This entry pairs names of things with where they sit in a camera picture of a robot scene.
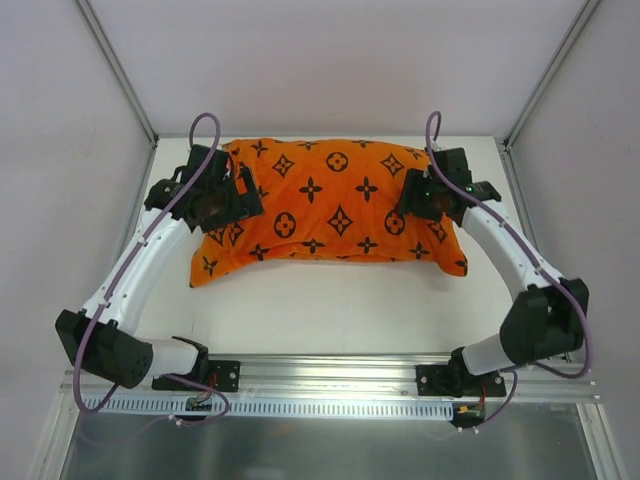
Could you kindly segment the orange patterned pillowcase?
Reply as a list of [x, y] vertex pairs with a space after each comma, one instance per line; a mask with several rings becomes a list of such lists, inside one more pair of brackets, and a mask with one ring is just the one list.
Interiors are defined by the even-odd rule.
[[235, 139], [222, 147], [250, 169], [264, 212], [207, 233], [192, 256], [189, 285], [207, 285], [252, 263], [322, 260], [433, 262], [464, 277], [468, 260], [451, 219], [401, 215], [405, 177], [427, 153], [372, 141]]

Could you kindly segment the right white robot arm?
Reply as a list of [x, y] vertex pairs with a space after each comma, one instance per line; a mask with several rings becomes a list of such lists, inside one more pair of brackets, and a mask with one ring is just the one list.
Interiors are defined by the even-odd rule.
[[428, 166], [405, 177], [400, 213], [451, 219], [481, 247], [513, 301], [496, 334], [452, 352], [450, 387], [469, 395], [485, 374], [528, 365], [565, 379], [585, 376], [592, 363], [586, 284], [567, 279], [516, 230], [493, 185], [473, 181], [463, 149], [425, 151]]

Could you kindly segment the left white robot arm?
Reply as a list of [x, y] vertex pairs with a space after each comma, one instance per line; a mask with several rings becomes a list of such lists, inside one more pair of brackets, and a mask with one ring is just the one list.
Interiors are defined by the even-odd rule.
[[174, 375], [188, 390], [209, 377], [208, 349], [183, 337], [137, 337], [139, 321], [166, 263], [191, 234], [209, 233], [264, 212], [252, 172], [230, 152], [191, 147], [186, 164], [155, 183], [136, 231], [99, 289], [78, 311], [62, 311], [55, 330], [76, 373], [132, 389]]

